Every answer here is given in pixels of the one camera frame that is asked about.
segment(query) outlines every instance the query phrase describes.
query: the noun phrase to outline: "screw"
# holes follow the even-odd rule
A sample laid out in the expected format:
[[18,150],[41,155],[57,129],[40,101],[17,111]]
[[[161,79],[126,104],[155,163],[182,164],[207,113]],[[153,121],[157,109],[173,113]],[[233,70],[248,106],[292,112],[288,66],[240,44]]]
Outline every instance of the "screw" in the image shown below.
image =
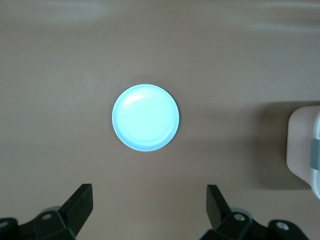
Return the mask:
[[289,230],[288,225],[285,224],[285,223],[282,222],[282,221],[278,221],[275,225],[276,225],[279,229],[281,229],[281,230],[285,230],[285,231],[288,231],[288,230]]
[[0,223],[0,228],[4,228],[5,226],[8,225],[8,222],[7,221],[4,221],[4,222],[1,222]]
[[236,219],[236,220],[238,220],[238,221],[244,221],[246,218],[243,216],[243,215],[241,215],[240,213],[237,213],[237,214],[235,214],[234,215],[234,218]]
[[42,220],[48,220],[52,217],[52,215],[49,213],[49,214],[46,214],[46,215],[43,215],[42,216]]

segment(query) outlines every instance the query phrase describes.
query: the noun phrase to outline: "glowing blue disc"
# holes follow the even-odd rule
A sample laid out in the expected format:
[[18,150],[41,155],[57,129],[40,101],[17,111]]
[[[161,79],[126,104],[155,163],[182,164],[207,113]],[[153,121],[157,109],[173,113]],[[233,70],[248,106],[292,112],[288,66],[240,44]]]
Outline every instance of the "glowing blue disc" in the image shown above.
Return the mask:
[[140,84],[128,88],[116,100],[112,124],[125,145],[150,152],[164,147],[175,136],[179,111],[175,100],[164,89]]

